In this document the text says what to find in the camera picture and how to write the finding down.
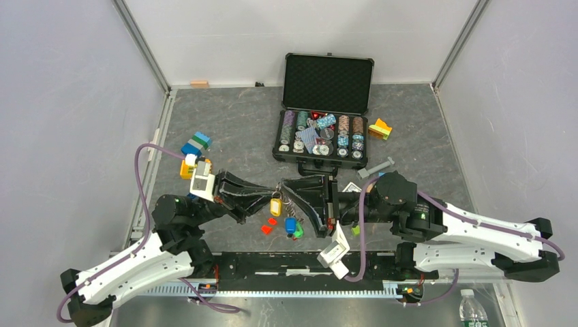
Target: poker chip case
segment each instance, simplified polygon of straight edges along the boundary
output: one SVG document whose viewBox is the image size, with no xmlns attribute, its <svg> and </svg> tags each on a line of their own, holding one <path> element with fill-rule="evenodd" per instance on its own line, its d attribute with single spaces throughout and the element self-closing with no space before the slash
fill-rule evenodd
<svg viewBox="0 0 578 327">
<path fill-rule="evenodd" d="M 279 113 L 273 157 L 278 161 L 296 162 L 302 176 L 337 176 L 339 168 L 364 168 L 368 159 L 368 124 L 364 114 L 368 111 L 373 70 L 373 59 L 331 54 L 287 54 L 282 99 L 284 109 Z M 300 115 L 300 112 L 307 113 L 304 127 L 300 126 L 305 114 Z M 314 115 L 318 115 L 320 120 L 312 123 Z M 308 127 L 325 127 L 332 121 L 336 121 L 333 133 L 315 128 L 320 137 L 316 138 L 317 147 L 312 153 L 300 144 L 305 142 L 296 135 L 300 129 L 305 131 L 299 135 L 310 140 L 313 129 Z"/>
</svg>

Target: bottle cap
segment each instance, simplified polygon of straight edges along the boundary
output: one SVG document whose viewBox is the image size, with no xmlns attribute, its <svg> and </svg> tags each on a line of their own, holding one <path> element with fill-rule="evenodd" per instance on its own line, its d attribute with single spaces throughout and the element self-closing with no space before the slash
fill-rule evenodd
<svg viewBox="0 0 578 327">
<path fill-rule="evenodd" d="M 461 295 L 462 296 L 474 296 L 474 290 L 462 290 Z"/>
</svg>

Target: case handle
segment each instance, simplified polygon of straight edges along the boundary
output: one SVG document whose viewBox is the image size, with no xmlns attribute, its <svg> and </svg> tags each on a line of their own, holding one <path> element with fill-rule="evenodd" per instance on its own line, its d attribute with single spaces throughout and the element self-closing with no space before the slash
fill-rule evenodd
<svg viewBox="0 0 578 327">
<path fill-rule="evenodd" d="M 327 170 L 315 170 L 315 169 L 306 169 L 303 167 L 303 162 L 299 161 L 297 163 L 297 171 L 301 176 L 311 176 L 311 175 L 331 175 L 333 177 L 337 177 L 337 172 L 339 171 L 339 167 L 333 167 L 331 171 Z"/>
</svg>

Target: black case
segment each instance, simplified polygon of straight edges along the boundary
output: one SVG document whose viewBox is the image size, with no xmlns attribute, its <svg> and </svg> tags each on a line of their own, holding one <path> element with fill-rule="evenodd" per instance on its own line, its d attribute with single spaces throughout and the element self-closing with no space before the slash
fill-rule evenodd
<svg viewBox="0 0 578 327">
<path fill-rule="evenodd" d="M 334 57 L 332 55 L 317 56 L 310 54 L 289 53 L 285 57 L 285 80 L 283 87 L 282 106 L 279 117 L 279 127 L 273 157 L 278 161 L 297 162 L 299 174 L 330 174 L 337 176 L 339 168 L 361 169 L 367 165 L 367 119 L 363 116 L 368 111 L 371 76 L 374 71 L 373 59 Z M 337 155 L 337 129 L 332 139 L 334 146 L 330 155 L 292 152 L 295 139 L 296 119 L 289 142 L 288 152 L 280 151 L 281 129 L 285 111 L 313 111 L 331 113 L 339 122 L 339 116 L 350 117 L 350 131 L 353 118 L 363 118 L 363 158 L 354 159 L 352 153 L 352 133 L 349 135 L 348 156 Z M 313 164 L 315 169 L 307 169 L 305 164 Z"/>
</svg>

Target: gray floor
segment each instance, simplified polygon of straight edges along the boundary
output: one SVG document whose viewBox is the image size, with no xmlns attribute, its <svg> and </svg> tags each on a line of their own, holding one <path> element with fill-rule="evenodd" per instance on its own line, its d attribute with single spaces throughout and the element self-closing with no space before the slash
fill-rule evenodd
<svg viewBox="0 0 578 327">
<path fill-rule="evenodd" d="M 277 129 L 282 89 L 180 90 L 172 110 L 165 147 L 179 151 L 195 131 L 213 139 L 207 155 L 215 169 L 227 169 L 240 178 L 261 185 L 275 185 L 280 178 L 298 177 L 296 165 L 275 161 L 271 156 Z M 393 127 L 387 141 L 369 140 L 369 165 L 391 156 L 394 168 L 419 189 L 466 210 L 472 205 L 459 170 L 444 119 L 426 84 L 374 85 L 367 118 L 377 118 Z M 186 194 L 188 181 L 179 177 L 180 163 L 163 156 L 153 190 L 153 199 L 165 193 Z M 340 187 L 356 181 L 354 171 L 340 170 Z M 203 225 L 204 239 L 213 251 L 316 250 L 329 240 L 312 237 L 305 223 L 305 236 L 292 241 L 281 228 L 265 236 L 260 226 L 270 217 L 269 209 L 237 225 L 224 217 Z M 346 230 L 353 249 L 358 238 Z M 394 249 L 400 241 L 390 235 L 389 225 L 367 226 L 368 249 Z M 443 292 L 448 285 L 429 285 L 426 297 Z M 478 285 L 492 326 L 503 326 L 491 286 Z M 237 305 L 247 312 L 224 315 L 204 307 L 192 307 L 180 298 L 140 297 L 116 312 L 115 326 L 459 326 L 459 292 L 434 305 L 402 309 L 392 300 L 298 300 L 275 298 L 227 298 L 220 302 Z"/>
</svg>

